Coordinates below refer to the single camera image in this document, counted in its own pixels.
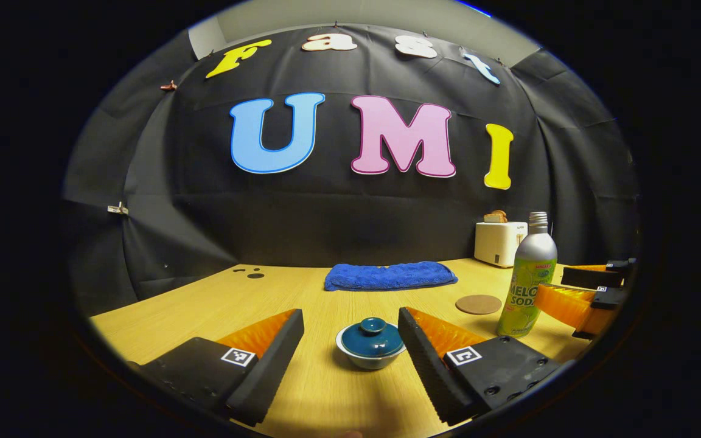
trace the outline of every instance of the round coaster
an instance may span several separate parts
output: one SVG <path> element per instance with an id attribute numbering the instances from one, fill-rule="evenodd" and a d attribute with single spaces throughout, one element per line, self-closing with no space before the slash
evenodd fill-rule
<path id="1" fill-rule="evenodd" d="M 501 307 L 501 300 L 495 296 L 466 296 L 456 301 L 456 308 L 473 315 L 494 313 Z"/>

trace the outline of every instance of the orange soft gripper pad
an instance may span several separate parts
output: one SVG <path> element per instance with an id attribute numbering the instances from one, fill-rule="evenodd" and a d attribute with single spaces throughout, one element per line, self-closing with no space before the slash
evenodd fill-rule
<path id="1" fill-rule="evenodd" d="M 415 308 L 405 307 L 413 316 L 418 326 L 426 334 L 426 338 L 431 342 L 431 346 L 437 351 L 437 356 L 443 358 L 445 353 L 462 347 L 474 346 L 485 341 L 485 338 L 462 329 L 450 322 L 436 318 L 428 313 L 423 313 Z"/>
<path id="2" fill-rule="evenodd" d="M 583 269 L 584 271 L 607 271 L 607 266 L 604 265 L 579 265 L 570 267 L 574 269 Z"/>
<path id="3" fill-rule="evenodd" d="M 256 356 L 261 360 L 264 356 L 264 352 L 269 349 L 275 336 L 280 332 L 294 311 L 296 311 L 296 309 L 292 308 L 283 313 L 278 313 L 275 316 L 270 316 L 267 319 L 262 319 L 242 330 L 237 330 L 230 335 L 226 335 L 216 342 L 224 346 L 256 353 Z"/>
<path id="4" fill-rule="evenodd" d="M 595 291 L 538 285 L 534 305 L 570 327 L 579 327 L 591 310 Z"/>

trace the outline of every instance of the wooden table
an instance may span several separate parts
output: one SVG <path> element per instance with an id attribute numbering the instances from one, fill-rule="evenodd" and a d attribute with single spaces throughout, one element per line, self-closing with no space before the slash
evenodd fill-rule
<path id="1" fill-rule="evenodd" d="M 459 277 L 458 283 L 381 292 L 325 291 L 329 268 L 237 265 L 91 319 L 123 358 L 144 364 L 193 336 L 216 340 L 281 311 L 301 308 L 304 336 L 267 417 L 254 430 L 275 437 L 328 438 L 359 430 L 364 438 L 423 438 L 451 428 L 439 421 L 409 354 L 404 352 L 384 369 L 365 371 L 351 365 L 334 338 L 343 327 L 370 316 L 396 324 L 403 306 L 494 338 L 500 311 L 469 315 L 455 303 L 468 294 L 491 294 L 504 301 L 512 270 L 474 259 L 442 263 Z M 562 269 L 557 267 L 553 283 L 561 280 Z M 264 277 L 248 278 L 249 274 Z M 542 313 L 521 341 L 566 361 L 589 344 L 573 338 L 573 330 Z"/>

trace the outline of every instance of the blue letter u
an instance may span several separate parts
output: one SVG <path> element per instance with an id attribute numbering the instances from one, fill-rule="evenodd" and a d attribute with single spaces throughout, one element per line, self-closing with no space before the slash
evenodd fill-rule
<path id="1" fill-rule="evenodd" d="M 271 99 L 254 99 L 234 105 L 231 130 L 231 159 L 240 169 L 251 173 L 284 172 L 299 166 L 315 146 L 315 108 L 326 97 L 320 92 L 300 92 L 286 97 L 286 105 L 294 108 L 291 142 L 278 150 L 264 149 L 261 131 L 264 113 L 272 108 Z"/>

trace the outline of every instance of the pink letter m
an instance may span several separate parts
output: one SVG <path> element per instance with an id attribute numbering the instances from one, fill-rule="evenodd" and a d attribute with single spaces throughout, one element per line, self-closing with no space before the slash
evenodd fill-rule
<path id="1" fill-rule="evenodd" d="M 386 141 L 391 157 L 400 172 L 406 172 L 423 144 L 423 158 L 415 165 L 421 175 L 448 178 L 456 174 L 450 160 L 448 119 L 450 111 L 439 105 L 424 103 L 410 125 L 386 97 L 356 96 L 350 104 L 361 111 L 361 153 L 350 168 L 363 175 L 386 173 L 389 162 L 382 156 Z"/>

